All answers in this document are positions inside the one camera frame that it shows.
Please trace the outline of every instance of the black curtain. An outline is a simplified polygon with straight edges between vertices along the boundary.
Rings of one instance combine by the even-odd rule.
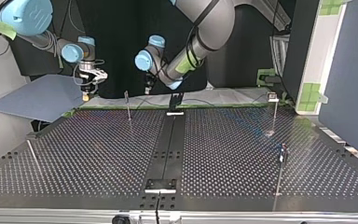
[[[169,0],[77,0],[77,3],[87,35],[97,40],[97,57],[106,61],[102,68],[109,78],[99,92],[103,98],[121,98],[124,91],[129,91],[131,96],[143,95],[145,73],[136,68],[134,57],[147,45],[148,37],[166,38],[165,55],[170,61],[185,46],[192,26]],[[293,18],[296,0],[281,0],[281,3]],[[252,7],[240,7],[236,11],[233,35],[227,46],[213,55],[212,63],[207,62],[192,72],[177,91],[159,82],[152,94],[203,90],[207,67],[209,79],[216,86],[255,86],[257,70],[272,67],[269,47],[272,26]]]
[[[109,73],[99,92],[103,98],[120,98],[124,91],[131,96],[145,94],[145,73],[134,64],[136,54],[147,45],[148,37],[162,35],[167,41],[165,55],[170,61],[185,46],[192,26],[168,0],[77,3],[87,35],[97,40],[97,57],[105,59],[102,68]],[[190,75],[178,90],[171,91],[159,82],[152,94],[199,91],[206,87],[204,66]]]

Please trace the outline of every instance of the gray panel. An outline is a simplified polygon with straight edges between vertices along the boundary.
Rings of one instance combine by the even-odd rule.
[[[163,111],[77,112],[33,141],[37,160],[27,146],[0,160],[0,207],[140,208],[163,122]]]
[[[46,75],[1,98],[0,112],[53,122],[82,104],[82,92],[72,77]]]
[[[358,1],[348,3],[320,121],[358,149]]]

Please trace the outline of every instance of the metal bracket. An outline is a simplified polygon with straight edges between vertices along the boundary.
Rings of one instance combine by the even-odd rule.
[[[321,94],[319,96],[319,103],[322,103],[324,105],[328,104],[328,97],[323,95],[323,94]]]
[[[176,193],[176,183],[175,179],[148,179],[145,193],[173,194]]]
[[[278,0],[233,0],[234,6],[250,5],[255,7],[269,22],[273,23],[275,7]],[[275,27],[282,31],[286,29],[286,26],[290,24],[291,20],[282,6],[278,7],[278,12],[275,20]]]
[[[185,114],[185,112],[176,108],[177,106],[182,104],[184,96],[185,94],[183,92],[174,93],[171,95],[170,108],[168,109],[167,116],[181,116]]]
[[[182,224],[182,217],[180,213],[172,213],[170,216],[169,224]]]

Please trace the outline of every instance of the thin metal rod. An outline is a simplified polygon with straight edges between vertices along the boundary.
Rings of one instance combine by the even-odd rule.
[[[281,162],[281,168],[280,168],[280,171],[279,171],[278,184],[277,184],[277,188],[276,188],[276,191],[275,191],[274,206],[272,208],[273,212],[275,212],[275,210],[276,210],[278,197],[281,196],[280,188],[281,188],[282,173],[283,173],[283,162]]]
[[[36,154],[34,154],[34,148],[32,147],[31,141],[30,141],[30,140],[27,140],[27,144],[28,144],[28,147],[29,147],[30,150],[31,150],[32,156],[33,156],[34,159],[37,161],[37,157],[36,157]]]
[[[277,118],[278,103],[279,103],[279,101],[277,103],[275,103],[274,120]]]

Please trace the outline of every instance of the vertical pin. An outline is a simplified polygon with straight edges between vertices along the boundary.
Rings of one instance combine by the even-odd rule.
[[[129,92],[124,92],[124,97],[126,98],[126,104],[127,104],[127,112],[129,113],[129,120],[131,120],[131,112],[130,112],[130,97]]]
[[[269,103],[275,103],[274,119],[276,119],[277,112],[278,112],[278,103],[279,103],[278,94],[276,92],[270,91],[267,93],[267,97]]]

